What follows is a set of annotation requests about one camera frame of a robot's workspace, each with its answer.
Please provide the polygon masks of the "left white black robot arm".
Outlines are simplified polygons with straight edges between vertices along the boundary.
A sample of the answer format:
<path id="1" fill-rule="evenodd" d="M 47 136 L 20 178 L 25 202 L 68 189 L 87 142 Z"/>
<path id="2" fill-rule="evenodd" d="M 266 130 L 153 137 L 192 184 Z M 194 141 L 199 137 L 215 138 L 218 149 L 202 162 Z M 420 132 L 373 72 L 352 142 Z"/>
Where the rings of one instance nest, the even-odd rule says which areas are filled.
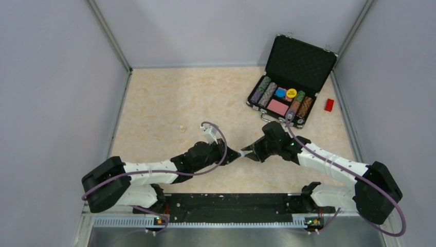
<path id="1" fill-rule="evenodd" d="M 82 199 L 91 213 L 101 213 L 113 206 L 139 206 L 158 213 L 166 203 L 160 184 L 183 183 L 241 156 L 227 147 L 223 139 L 197 142 L 187 152 L 162 162 L 129 163 L 113 156 L 82 178 Z"/>

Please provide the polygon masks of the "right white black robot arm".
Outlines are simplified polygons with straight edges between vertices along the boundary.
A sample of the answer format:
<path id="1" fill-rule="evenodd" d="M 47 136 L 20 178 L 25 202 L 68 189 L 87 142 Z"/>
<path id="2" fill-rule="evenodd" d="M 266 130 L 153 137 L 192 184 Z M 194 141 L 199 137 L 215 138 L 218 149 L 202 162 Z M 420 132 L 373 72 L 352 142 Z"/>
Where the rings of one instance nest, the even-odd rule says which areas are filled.
<path id="1" fill-rule="evenodd" d="M 266 124 L 264 135 L 243 148 L 247 158 L 264 162 L 273 155 L 311 168 L 342 183 L 340 186 L 311 182 L 301 189 L 302 207 L 315 212 L 334 207 L 358 212 L 369 222 L 381 225 L 394 211 L 403 194 L 386 165 L 365 164 L 335 155 L 309 139 L 287 133 L 278 122 Z"/>

